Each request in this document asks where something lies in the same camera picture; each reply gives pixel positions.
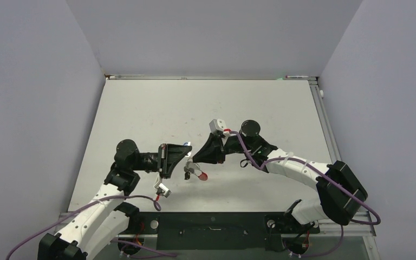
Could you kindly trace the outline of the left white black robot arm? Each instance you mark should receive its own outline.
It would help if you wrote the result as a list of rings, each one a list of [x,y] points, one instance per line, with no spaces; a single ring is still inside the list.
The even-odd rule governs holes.
[[[38,259],[91,259],[121,232],[135,232],[139,208],[127,203],[134,196],[139,172],[156,172],[155,196],[149,197],[161,211],[157,198],[168,197],[163,184],[177,164],[192,151],[190,145],[161,144],[157,152],[142,153],[131,139],[117,144],[114,162],[90,203],[71,213],[73,219],[56,234],[46,234],[38,246]]]

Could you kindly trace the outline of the grey red keyring holder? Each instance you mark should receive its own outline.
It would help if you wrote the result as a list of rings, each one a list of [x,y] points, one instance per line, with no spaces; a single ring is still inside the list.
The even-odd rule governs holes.
[[[199,180],[201,181],[207,181],[208,180],[208,175],[203,172],[201,170],[201,168],[199,167],[198,164],[192,162],[192,161],[187,161],[185,166],[184,166],[184,172],[190,172],[190,178],[192,175],[196,176]]]

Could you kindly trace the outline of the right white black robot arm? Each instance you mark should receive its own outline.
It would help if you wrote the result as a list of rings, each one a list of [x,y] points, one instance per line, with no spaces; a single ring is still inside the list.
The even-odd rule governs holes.
[[[323,219],[346,226],[359,208],[366,206],[367,191],[342,161],[325,164],[286,152],[261,137],[255,120],[244,121],[236,132],[227,128],[224,120],[214,119],[210,131],[205,144],[193,155],[194,163],[222,164],[229,154],[243,154],[254,168],[290,178],[317,192],[318,198],[297,200],[288,208],[284,224],[292,232]]]

